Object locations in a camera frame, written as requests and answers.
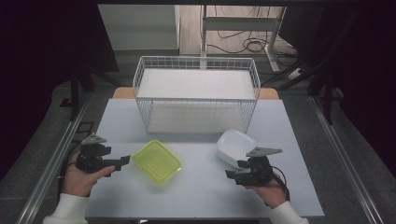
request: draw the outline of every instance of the gray carpet floor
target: gray carpet floor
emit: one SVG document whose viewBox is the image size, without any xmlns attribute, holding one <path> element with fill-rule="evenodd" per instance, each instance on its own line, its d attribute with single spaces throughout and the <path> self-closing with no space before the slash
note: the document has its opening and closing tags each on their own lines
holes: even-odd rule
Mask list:
<svg viewBox="0 0 396 224">
<path fill-rule="evenodd" d="M 128 63 L 120 63 L 120 73 L 110 74 L 124 86 L 132 85 L 134 69 L 139 55 L 124 55 Z M 268 62 L 263 57 L 254 58 L 259 72 L 267 72 Z M 262 80 L 272 76 L 262 75 Z M 92 75 L 96 88 L 92 93 L 88 109 L 82 119 L 85 126 L 95 131 L 106 108 L 106 102 L 112 97 L 114 86 Z M 311 223 L 370 223 L 361 207 L 356 193 L 350 187 L 345 172 L 337 159 L 334 149 L 321 126 L 318 116 L 309 101 L 306 87 L 309 79 L 285 91 L 279 91 L 288 112 L 290 122 L 306 166 L 317 191 L 318 198 L 326 217 L 310 217 Z M 57 147 L 71 115 L 70 108 L 59 107 L 64 98 L 70 97 L 69 83 L 54 89 L 52 104 L 47 116 L 41 122 L 35 135 L 25 150 L 0 183 L 0 223 L 15 223 L 26 201 L 30 197 L 35 183 Z M 370 195 L 380 212 L 384 223 L 396 223 L 396 181 L 386 166 L 375 154 L 370 145 L 344 115 L 338 102 L 332 104 L 333 127 L 337 131 L 348 156 L 352 160 Z M 75 134 L 74 139 L 81 139 Z M 35 216 L 34 223 L 50 215 L 56 207 L 57 178 L 53 179 L 43 203 Z M 247 221 L 150 221 L 149 223 L 248 223 Z M 90 223 L 131 223 L 128 220 L 92 219 Z"/>
</svg>

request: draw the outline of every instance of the green lid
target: green lid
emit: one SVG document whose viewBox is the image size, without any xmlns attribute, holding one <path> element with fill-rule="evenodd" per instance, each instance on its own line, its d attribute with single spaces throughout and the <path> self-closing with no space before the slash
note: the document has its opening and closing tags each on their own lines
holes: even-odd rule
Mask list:
<svg viewBox="0 0 396 224">
<path fill-rule="evenodd" d="M 181 161 L 158 140 L 152 140 L 132 156 L 152 181 L 162 185 L 181 167 Z"/>
</svg>

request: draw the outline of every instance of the person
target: person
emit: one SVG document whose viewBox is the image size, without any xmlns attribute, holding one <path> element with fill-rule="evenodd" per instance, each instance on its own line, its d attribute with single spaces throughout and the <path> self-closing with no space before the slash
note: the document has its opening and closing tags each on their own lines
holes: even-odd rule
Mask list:
<svg viewBox="0 0 396 224">
<path fill-rule="evenodd" d="M 80 171 L 75 162 L 78 154 L 75 154 L 70 165 L 68 165 L 65 176 L 63 193 L 61 194 L 55 212 L 45 217 L 43 224 L 87 224 L 85 220 L 85 209 L 93 185 L 103 176 L 111 174 L 114 166 L 108 166 L 96 173 L 85 174 Z M 306 218 L 299 217 L 290 202 L 286 200 L 283 189 L 272 180 L 266 186 L 245 186 L 246 189 L 256 191 L 256 193 L 271 207 L 270 219 L 273 224 L 308 224 Z"/>
</svg>

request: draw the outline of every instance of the white sleeve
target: white sleeve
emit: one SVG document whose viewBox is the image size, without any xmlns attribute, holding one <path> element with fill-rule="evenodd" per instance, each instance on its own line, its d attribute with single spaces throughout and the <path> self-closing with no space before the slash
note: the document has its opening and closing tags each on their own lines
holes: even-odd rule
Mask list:
<svg viewBox="0 0 396 224">
<path fill-rule="evenodd" d="M 290 202 L 282 203 L 270 212 L 270 219 L 273 224 L 308 224 L 306 218 L 297 215 L 291 207 Z"/>
<path fill-rule="evenodd" d="M 45 217 L 43 224 L 87 224 L 85 209 L 88 198 L 70 194 L 61 194 L 61 200 L 50 217 Z"/>
</svg>

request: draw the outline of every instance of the metal basket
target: metal basket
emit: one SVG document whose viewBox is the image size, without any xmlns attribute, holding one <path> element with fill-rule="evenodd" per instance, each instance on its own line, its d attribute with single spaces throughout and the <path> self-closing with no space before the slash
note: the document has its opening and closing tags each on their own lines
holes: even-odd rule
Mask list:
<svg viewBox="0 0 396 224">
<path fill-rule="evenodd" d="M 252 59 L 142 57 L 134 95 L 149 133 L 245 133 L 260 80 Z"/>
</svg>

